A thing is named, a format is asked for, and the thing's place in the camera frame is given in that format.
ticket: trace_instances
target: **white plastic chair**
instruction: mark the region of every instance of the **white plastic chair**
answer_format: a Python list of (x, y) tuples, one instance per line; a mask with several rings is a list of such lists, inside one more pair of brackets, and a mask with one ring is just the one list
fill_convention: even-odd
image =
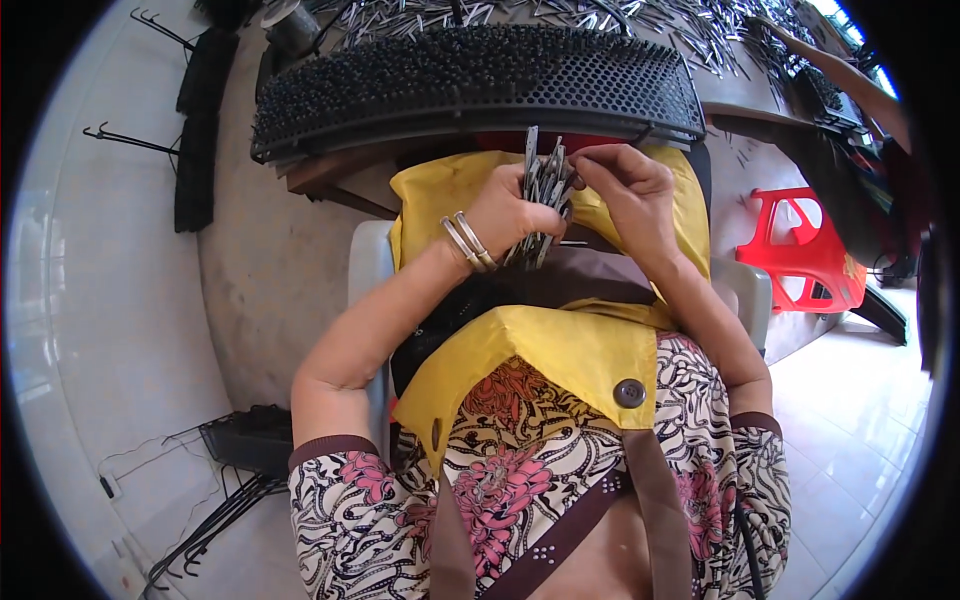
[[(348, 304), (353, 305), (376, 284), (394, 274), (394, 256), (387, 239), (392, 225), (391, 221), (367, 221), (361, 223), (353, 233), (347, 283)], [(710, 258), (710, 280), (762, 354), (773, 305), (770, 276), (756, 267), (713, 256)], [(384, 363), (367, 386), (373, 441), (384, 457), (390, 455), (387, 418), (389, 368), (389, 363)]]

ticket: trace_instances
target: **woman's left hand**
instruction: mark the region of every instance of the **woman's left hand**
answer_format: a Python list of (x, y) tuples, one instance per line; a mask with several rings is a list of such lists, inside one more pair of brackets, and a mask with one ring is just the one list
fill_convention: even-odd
[(465, 212), (467, 224), (495, 261), (530, 233), (546, 233), (559, 241), (566, 231), (566, 221), (556, 210), (523, 200), (522, 183), (522, 163), (496, 167)]

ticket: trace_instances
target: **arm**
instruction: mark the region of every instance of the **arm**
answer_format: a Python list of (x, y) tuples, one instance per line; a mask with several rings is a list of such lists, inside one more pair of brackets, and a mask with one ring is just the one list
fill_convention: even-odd
[[(556, 210), (520, 198), (523, 165), (497, 167), (466, 217), (494, 260), (528, 233), (563, 237)], [(290, 409), (294, 447), (330, 435), (370, 439), (364, 388), (376, 370), (471, 268), (445, 237), (347, 309), (294, 376)]]
[(883, 91), (883, 88), (845, 60), (796, 39), (768, 19), (760, 18), (759, 21), (786, 45), (787, 50), (809, 60), (810, 64), (823, 71), (824, 76), (834, 85), (847, 92), (866, 113), (864, 117), (868, 127), (872, 121), (876, 121), (910, 154), (909, 126), (896, 98)]
[(626, 144), (585, 148), (571, 158), (610, 210), (624, 247), (663, 295), (674, 318), (720, 372), (731, 416), (773, 416), (773, 384), (736, 316), (677, 246), (673, 174)]

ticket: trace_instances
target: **chair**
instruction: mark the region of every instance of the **chair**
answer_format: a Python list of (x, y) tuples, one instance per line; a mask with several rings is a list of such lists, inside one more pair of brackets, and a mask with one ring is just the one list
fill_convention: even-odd
[[(760, 199), (754, 239), (737, 246), (736, 259), (763, 269), (773, 284), (773, 311), (839, 313), (858, 307), (866, 290), (867, 270), (856, 263), (844, 248), (833, 222), (823, 212), (819, 228), (814, 227), (797, 204), (797, 198), (817, 201), (809, 187), (780, 190), (755, 189), (751, 198)], [(792, 244), (773, 244), (771, 237), (777, 206), (786, 200), (800, 216), (801, 224), (792, 229)], [(800, 297), (792, 300), (780, 283), (782, 276), (804, 277)]]
[[(347, 283), (347, 302), (353, 305), (371, 288), (394, 273), (394, 257), (387, 235), (393, 222), (368, 221), (353, 233)], [(710, 259), (710, 276), (727, 306), (737, 315), (756, 349), (763, 354), (772, 302), (770, 277), (761, 269), (728, 258)], [(381, 456), (390, 456), (389, 362), (367, 386), (373, 442)]]

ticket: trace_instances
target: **yellow apron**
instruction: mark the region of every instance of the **yellow apron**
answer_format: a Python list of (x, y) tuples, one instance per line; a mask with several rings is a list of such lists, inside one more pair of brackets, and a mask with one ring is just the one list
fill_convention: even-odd
[[(643, 152), (673, 171), (677, 242), (709, 278), (707, 208), (693, 169), (676, 149), (648, 146)], [(440, 219), (466, 210), (495, 167), (522, 160), (521, 155), (481, 152), (441, 158), (396, 174), (390, 185), (403, 205), (390, 231), (395, 270), (447, 235)], [(574, 223), (600, 233), (623, 252), (607, 206), (593, 190), (575, 192), (571, 201)], [(612, 390), (632, 378), (651, 394), (656, 392), (656, 329), (673, 328), (662, 299), (653, 306), (598, 299), (577, 300), (560, 310), (500, 306), (468, 323), (423, 362), (394, 418), (423, 441), (438, 476), (450, 425), (463, 398), (500, 363), (517, 355), (620, 428), (649, 429), (657, 403), (625, 409), (613, 400)]]

